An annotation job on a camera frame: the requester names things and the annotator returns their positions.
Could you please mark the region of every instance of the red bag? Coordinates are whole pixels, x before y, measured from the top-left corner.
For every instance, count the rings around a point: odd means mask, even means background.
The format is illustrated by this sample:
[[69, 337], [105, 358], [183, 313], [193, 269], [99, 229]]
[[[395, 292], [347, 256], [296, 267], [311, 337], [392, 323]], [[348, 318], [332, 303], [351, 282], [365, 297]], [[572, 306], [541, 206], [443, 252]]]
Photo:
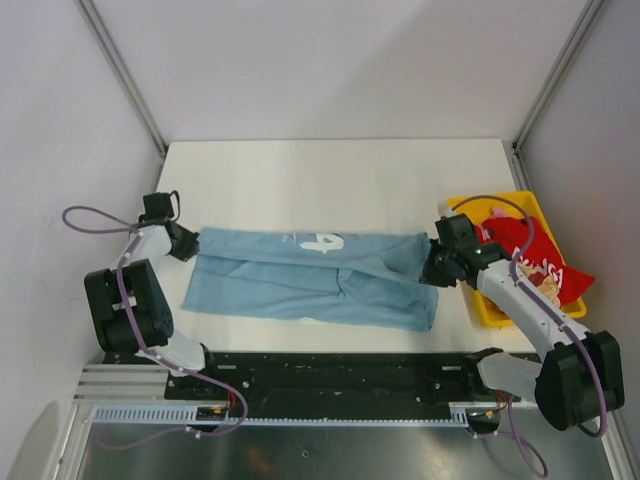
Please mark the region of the red bag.
[[[544, 231], [540, 222], [531, 217], [534, 226], [533, 243], [524, 253], [520, 263], [534, 268], [538, 273], [551, 275], [558, 284], [558, 299], [561, 305], [577, 300], [594, 282], [595, 277], [568, 267], [562, 262], [560, 252]], [[480, 242], [496, 242], [512, 257], [520, 251], [529, 238], [529, 227], [524, 219], [512, 217], [489, 218], [482, 222], [482, 227], [488, 233], [483, 236], [479, 232]]]

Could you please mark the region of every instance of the white number print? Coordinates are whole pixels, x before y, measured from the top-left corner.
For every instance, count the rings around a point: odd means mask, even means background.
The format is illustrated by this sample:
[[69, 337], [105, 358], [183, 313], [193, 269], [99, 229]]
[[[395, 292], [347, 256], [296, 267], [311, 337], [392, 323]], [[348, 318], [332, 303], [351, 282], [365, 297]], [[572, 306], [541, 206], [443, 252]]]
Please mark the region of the white number print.
[[344, 248], [344, 240], [331, 233], [316, 233], [315, 242], [301, 242], [300, 246], [305, 250], [315, 250], [326, 254], [330, 250], [342, 250]]

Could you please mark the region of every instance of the white table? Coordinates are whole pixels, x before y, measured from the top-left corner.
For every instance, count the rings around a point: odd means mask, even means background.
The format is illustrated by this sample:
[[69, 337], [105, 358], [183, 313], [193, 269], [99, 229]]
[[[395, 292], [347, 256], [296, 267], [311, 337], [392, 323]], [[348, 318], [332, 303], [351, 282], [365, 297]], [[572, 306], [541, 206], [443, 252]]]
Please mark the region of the white table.
[[[178, 190], [190, 230], [392, 232], [435, 235], [452, 196], [513, 191], [499, 140], [310, 140], [171, 144], [158, 191]], [[482, 328], [467, 287], [442, 289], [433, 329], [413, 333], [314, 320], [182, 310], [195, 259], [158, 277], [176, 327], [217, 351], [533, 351], [515, 327]]]

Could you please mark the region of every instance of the cable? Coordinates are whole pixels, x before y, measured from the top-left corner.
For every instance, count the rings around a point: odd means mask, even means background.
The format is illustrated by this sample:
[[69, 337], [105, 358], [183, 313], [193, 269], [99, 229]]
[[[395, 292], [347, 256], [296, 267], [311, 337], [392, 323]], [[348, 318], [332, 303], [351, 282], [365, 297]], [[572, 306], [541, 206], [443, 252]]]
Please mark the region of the cable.
[[236, 406], [236, 396], [231, 393], [231, 391], [227, 390], [227, 413], [231, 412]]
[[496, 390], [496, 395], [498, 397], [498, 405], [496, 405], [495, 407], [490, 407], [489, 410], [484, 410], [481, 412], [467, 412], [467, 416], [491, 418], [492, 416], [502, 412], [504, 409], [507, 408], [507, 405], [509, 402], [505, 397], [504, 393], [502, 392], [502, 390]]
[[100, 448], [104, 448], [105, 450], [122, 451], [122, 450], [129, 450], [130, 448], [141, 447], [142, 445], [146, 445], [147, 443], [154, 441], [156, 438], [160, 438], [164, 435], [167, 435], [168, 433], [184, 432], [184, 431], [185, 431], [185, 427], [166, 428], [164, 430], [160, 430], [157, 433], [154, 433], [153, 435], [149, 435], [148, 437], [143, 438], [142, 440], [126, 443], [124, 445], [110, 445], [108, 443], [105, 443], [102, 440], [102, 438], [100, 438], [100, 435], [96, 433], [95, 436], [93, 437], [93, 441], [96, 442], [96, 445], [98, 445]]
[[[69, 215], [70, 212], [74, 211], [74, 210], [84, 210], [84, 211], [89, 211], [89, 212], [93, 212], [93, 213], [97, 213], [98, 215], [101, 215], [105, 218], [108, 218], [110, 220], [113, 220], [117, 223], [120, 223], [121, 225], [125, 225], [126, 228], [112, 228], [112, 229], [87, 229], [84, 227], [79, 227], [77, 225], [74, 225], [71, 221], [69, 221], [69, 219], [67, 218], [67, 216]], [[169, 368], [170, 370], [174, 370], [174, 371], [179, 371], [182, 373], [186, 373], [187, 375], [190, 375], [192, 377], [195, 377], [199, 380], [208, 382], [208, 383], [212, 383], [220, 388], [224, 388], [225, 390], [227, 390], [228, 393], [230, 393], [233, 396], [233, 402], [235, 405], [235, 399], [239, 399], [240, 403], [242, 404], [242, 416], [240, 417], [240, 419], [233, 424], [230, 428], [227, 428], [225, 430], [222, 431], [213, 431], [213, 432], [203, 432], [203, 431], [198, 431], [196, 433], [196, 438], [200, 438], [201, 436], [205, 436], [205, 437], [220, 437], [222, 435], [226, 435], [228, 433], [231, 433], [232, 431], [234, 431], [235, 429], [237, 429], [247, 418], [248, 414], [249, 414], [249, 405], [247, 404], [246, 399], [244, 398], [244, 396], [242, 395], [242, 393], [240, 393], [238, 390], [236, 390], [235, 388], [233, 388], [232, 386], [221, 382], [219, 380], [216, 380], [214, 378], [208, 377], [207, 375], [203, 375], [200, 372], [197, 372], [195, 370], [191, 370], [188, 368], [183, 368], [179, 365], [175, 365], [172, 362], [169, 362], [168, 360], [164, 359], [161, 355], [157, 354], [156, 352], [154, 352], [153, 350], [151, 350], [149, 347], [147, 347], [144, 338], [142, 337], [142, 332], [140, 332], [140, 327], [138, 327], [138, 322], [136, 321], [135, 318], [135, 314], [133, 312], [133, 308], [131, 307], [131, 302], [129, 301], [129, 295], [127, 293], [127, 289], [125, 287], [125, 283], [124, 283], [124, 275], [123, 275], [123, 269], [124, 269], [124, 264], [127, 262], [127, 260], [129, 259], [129, 257], [131, 257], [131, 254], [136, 250], [136, 248], [138, 247], [138, 245], [140, 244], [140, 240], [141, 238], [144, 236], [144, 232], [140, 232], [137, 230], [137, 227], [135, 224], [130, 224], [125, 222], [122, 219], [119, 219], [109, 213], [106, 213], [102, 210], [99, 210], [97, 208], [93, 208], [93, 207], [88, 207], [88, 206], [84, 206], [84, 205], [74, 205], [71, 207], [66, 208], [63, 212], [62, 212], [62, 221], [63, 223], [71, 228], [72, 230], [75, 230], [77, 232], [81, 232], [81, 233], [88, 233], [88, 234], [109, 234], [109, 233], [122, 233], [122, 232], [127, 232], [127, 233], [131, 233], [134, 236], [133, 240], [129, 243], [129, 245], [127, 246], [127, 248], [125, 249], [122, 257], [120, 258], [120, 260], [118, 260], [118, 265], [116, 267], [116, 280], [117, 280], [117, 284], [118, 284], [118, 292], [120, 293], [120, 297], [122, 299], [122, 304], [124, 305], [124, 309], [125, 312], [127, 314], [127, 318], [129, 320], [129, 324], [131, 326], [131, 330], [133, 331], [133, 335], [136, 338], [136, 342], [138, 343], [138, 347], [140, 348], [140, 350], [142, 350], [145, 354], [152, 356], [155, 358], [156, 362], [160, 363], [161, 365], [164, 365], [165, 367]], [[134, 448], [134, 447], [138, 447], [141, 445], [144, 445], [152, 440], [155, 440], [158, 437], [161, 437], [165, 434], [171, 433], [171, 432], [177, 432], [179, 430], [184, 430], [184, 427], [171, 427], [168, 428], [166, 430], [162, 430], [160, 432], [155, 433], [154, 435], [151, 435], [150, 437], [147, 437], [146, 439], [143, 440], [139, 440], [137, 442], [133, 442], [131, 444], [128, 445], [119, 445], [119, 446], [114, 446], [114, 445], [107, 445], [104, 442], [102, 442], [99, 437], [96, 437], [96, 441], [98, 443], [99, 446], [103, 447], [103, 448], [108, 448], [110, 450], [126, 450], [128, 448]], [[186, 431], [191, 431], [190, 427], [186, 427]]]
[[511, 200], [507, 200], [506, 198], [498, 197], [495, 195], [476, 195], [473, 197], [465, 198], [464, 200], [459, 202], [456, 206], [454, 206], [452, 210], [455, 211], [458, 208], [460, 208], [462, 205], [465, 205], [469, 202], [472, 202], [474, 200], [479, 200], [479, 199], [495, 200], [498, 202], [506, 203], [507, 205], [518, 210], [518, 212], [520, 212], [520, 214], [522, 214], [522, 216], [525, 218], [527, 222], [527, 226], [529, 227], [529, 238], [527, 239], [523, 247], [520, 249], [520, 251], [514, 255], [513, 260], [511, 261], [511, 264], [510, 264], [511, 278], [514, 280], [515, 284], [518, 287], [520, 287], [520, 289], [524, 291], [524, 293], [531, 300], [533, 300], [533, 302], [536, 303], [536, 305], [538, 305], [556, 323], [556, 325], [558, 325], [560, 329], [562, 329], [567, 334], [567, 337], [569, 337], [569, 339], [574, 343], [574, 345], [576, 346], [576, 348], [584, 358], [585, 363], [587, 364], [587, 369], [589, 370], [591, 379], [593, 380], [593, 384], [596, 388], [596, 395], [598, 397], [598, 404], [599, 404], [599, 410], [600, 410], [599, 412], [600, 426], [598, 430], [595, 432], [588, 430], [583, 425], [578, 425], [578, 428], [590, 437], [601, 438], [607, 430], [607, 404], [604, 399], [604, 390], [602, 389], [602, 383], [600, 383], [598, 370], [596, 369], [596, 366], [593, 363], [593, 359], [591, 358], [591, 355], [589, 355], [589, 352], [587, 351], [586, 347], [582, 344], [578, 336], [575, 334], [573, 330], [571, 330], [571, 328], [568, 325], [565, 324], [563, 318], [560, 315], [558, 315], [556, 310], [552, 308], [543, 299], [538, 297], [537, 292], [529, 287], [530, 282], [528, 280], [524, 281], [526, 279], [524, 279], [524, 277], [521, 274], [520, 275], [518, 274], [518, 261], [533, 243], [533, 235], [534, 235], [533, 220], [531, 220], [531, 217], [529, 216], [529, 214], [517, 203], [512, 202]]
[[[510, 396], [509, 400], [507, 401], [507, 413], [509, 414], [509, 422], [511, 423], [510, 432], [496, 431], [493, 433], [476, 433], [471, 428], [469, 428], [468, 431], [473, 434], [473, 438], [506, 437], [515, 440], [522, 458], [524, 458], [524, 461], [527, 463], [527, 466], [533, 472], [533, 474], [538, 478], [547, 478], [549, 476], [549, 467], [547, 466], [547, 462], [544, 461], [542, 454], [536, 447], [529, 443], [529, 441], [522, 438], [516, 430], [516, 424], [513, 419], [513, 396]], [[538, 461], [542, 466], [542, 471], [536, 468], [533, 462], [533, 458], [531, 457], [531, 453], [533, 453], [538, 458]]]
[[[69, 216], [69, 213], [73, 212], [74, 210], [84, 210], [87, 212], [97, 213], [98, 215], [108, 218], [109, 220], [113, 220], [114, 222], [117, 222], [121, 225], [125, 225], [125, 228], [90, 229], [90, 228], [79, 227], [71, 223], [67, 218]], [[71, 230], [75, 230], [76, 232], [89, 233], [94, 235], [96, 234], [103, 235], [105, 233], [122, 233], [122, 232], [131, 233], [136, 230], [136, 224], [127, 223], [124, 220], [121, 220], [118, 217], [114, 217], [113, 215], [107, 212], [103, 212], [102, 210], [98, 210], [97, 208], [87, 207], [85, 205], [73, 205], [71, 207], [65, 208], [64, 211], [62, 212], [62, 223], [64, 223]]]
[[247, 418], [247, 415], [249, 413], [249, 405], [247, 404], [247, 401], [244, 398], [244, 396], [238, 390], [233, 388], [231, 385], [227, 385], [226, 383], [216, 380], [215, 378], [208, 377], [206, 375], [201, 374], [200, 372], [196, 372], [195, 370], [180, 367], [178, 365], [175, 365], [169, 362], [168, 360], [165, 360], [162, 357], [162, 355], [159, 355], [156, 352], [149, 349], [149, 347], [147, 347], [146, 343], [144, 342], [144, 338], [142, 337], [142, 332], [140, 331], [140, 327], [138, 327], [138, 322], [136, 321], [135, 314], [133, 313], [133, 308], [131, 308], [131, 302], [129, 301], [129, 295], [127, 293], [127, 288], [125, 287], [125, 284], [124, 284], [124, 276], [123, 276], [124, 264], [127, 262], [127, 259], [138, 247], [138, 244], [140, 243], [140, 240], [144, 235], [144, 233], [135, 232], [134, 235], [135, 235], [134, 239], [129, 243], [129, 245], [124, 251], [124, 254], [118, 261], [118, 266], [116, 268], [116, 281], [118, 284], [118, 291], [120, 292], [120, 298], [122, 299], [122, 305], [124, 306], [124, 310], [127, 314], [127, 317], [129, 318], [129, 324], [131, 325], [131, 330], [133, 330], [133, 335], [136, 337], [138, 346], [140, 347], [140, 350], [142, 350], [147, 355], [155, 357], [156, 362], [160, 363], [161, 365], [164, 365], [165, 367], [171, 370], [176, 370], [179, 372], [186, 373], [199, 380], [212, 383], [218, 387], [225, 388], [228, 391], [230, 391], [232, 394], [236, 395], [236, 397], [240, 400], [240, 403], [242, 404], [242, 407], [243, 407], [243, 412], [242, 412], [242, 416], [240, 417], [240, 420], [236, 422], [234, 425], [232, 425], [230, 428], [227, 428], [222, 432], [218, 432], [217, 430], [214, 432], [201, 432], [202, 435], [205, 437], [219, 437], [221, 435], [226, 435], [227, 433], [230, 433], [234, 431], [236, 428], [238, 428], [240, 424], [244, 422]]

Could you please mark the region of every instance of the blue t-shirt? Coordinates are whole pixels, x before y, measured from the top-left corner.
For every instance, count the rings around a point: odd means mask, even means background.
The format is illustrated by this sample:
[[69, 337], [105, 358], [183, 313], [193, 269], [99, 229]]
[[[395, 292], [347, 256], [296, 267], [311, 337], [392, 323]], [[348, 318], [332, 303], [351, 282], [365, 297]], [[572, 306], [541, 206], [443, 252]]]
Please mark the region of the blue t-shirt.
[[278, 234], [206, 228], [183, 308], [429, 330], [438, 292], [418, 279], [426, 233]]

